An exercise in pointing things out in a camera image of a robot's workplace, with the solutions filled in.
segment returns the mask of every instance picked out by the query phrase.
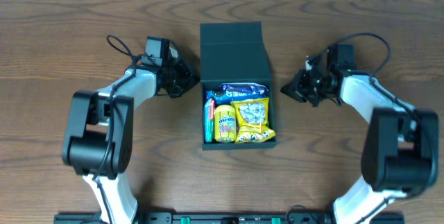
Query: yellow can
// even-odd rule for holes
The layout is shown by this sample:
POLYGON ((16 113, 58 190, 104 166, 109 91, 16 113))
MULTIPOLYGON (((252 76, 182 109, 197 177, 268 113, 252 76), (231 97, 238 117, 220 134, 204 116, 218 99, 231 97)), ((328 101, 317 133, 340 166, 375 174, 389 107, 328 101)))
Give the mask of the yellow can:
POLYGON ((231 105, 220 105, 214 111, 214 138, 224 143, 236 140, 236 111, 231 105))

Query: box lid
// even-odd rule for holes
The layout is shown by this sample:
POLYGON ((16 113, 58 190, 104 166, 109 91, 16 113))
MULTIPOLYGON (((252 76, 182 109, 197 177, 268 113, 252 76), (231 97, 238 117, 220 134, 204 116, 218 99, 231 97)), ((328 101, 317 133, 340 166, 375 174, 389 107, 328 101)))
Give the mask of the box lid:
POLYGON ((200 25, 200 80, 271 80, 261 22, 200 25))

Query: open box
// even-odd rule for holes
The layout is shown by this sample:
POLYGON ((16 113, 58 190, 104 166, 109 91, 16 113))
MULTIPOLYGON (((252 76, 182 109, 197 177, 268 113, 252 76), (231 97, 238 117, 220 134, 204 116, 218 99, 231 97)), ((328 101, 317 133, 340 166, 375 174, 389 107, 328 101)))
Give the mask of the open box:
POLYGON ((205 143, 205 92, 222 83, 258 83, 267 86, 268 122, 275 129, 273 83, 260 22, 200 25, 200 84, 202 89, 202 149, 229 150, 272 148, 276 137, 262 143, 205 143))

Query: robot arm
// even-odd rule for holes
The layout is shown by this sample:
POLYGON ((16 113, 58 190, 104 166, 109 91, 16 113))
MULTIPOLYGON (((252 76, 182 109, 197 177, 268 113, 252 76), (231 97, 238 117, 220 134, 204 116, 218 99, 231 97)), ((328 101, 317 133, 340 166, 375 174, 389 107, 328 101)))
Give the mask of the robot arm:
POLYGON ((148 37, 144 55, 133 56, 133 64, 111 85, 95 92, 78 91, 73 95, 62 159, 74 167, 91 186, 105 223, 131 224, 137 201, 131 194, 125 173, 133 145, 133 112, 161 88, 177 98, 198 83, 192 67, 180 58, 175 44, 166 39, 148 37), (87 125, 108 126, 108 131, 87 130, 87 125))
POLYGON ((333 204, 337 223, 369 223, 395 200, 418 196, 435 183, 438 117, 402 102, 373 75, 357 71, 353 45, 335 44, 327 52, 326 75, 321 55, 315 56, 281 92, 314 107, 323 99, 336 98, 339 105, 351 105, 370 124, 362 176, 333 204), (398 148, 399 141, 411 142, 413 148, 398 148))

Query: table surface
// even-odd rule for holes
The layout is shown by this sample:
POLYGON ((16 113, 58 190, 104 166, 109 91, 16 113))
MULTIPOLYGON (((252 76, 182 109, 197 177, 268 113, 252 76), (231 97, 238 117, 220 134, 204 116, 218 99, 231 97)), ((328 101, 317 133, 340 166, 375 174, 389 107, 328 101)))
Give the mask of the table surface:
MULTIPOLYGON (((318 108, 278 93, 314 54, 346 35, 385 37, 393 59, 381 84, 444 116, 444 0, 0 0, 0 223, 50 223, 58 212, 95 212, 89 186, 60 159, 72 94, 105 87, 147 35, 200 56, 199 24, 262 21, 274 78, 279 144, 267 150, 202 151, 200 88, 156 97, 135 113, 130 185, 143 209, 285 212, 324 208, 360 175, 367 123, 348 106, 318 108)), ((359 68, 386 54, 359 37, 359 68)), ((440 123, 443 139, 443 124, 440 123)), ((440 172, 443 174, 442 159, 440 172)), ((442 223, 444 187, 398 202, 408 223, 442 223)))

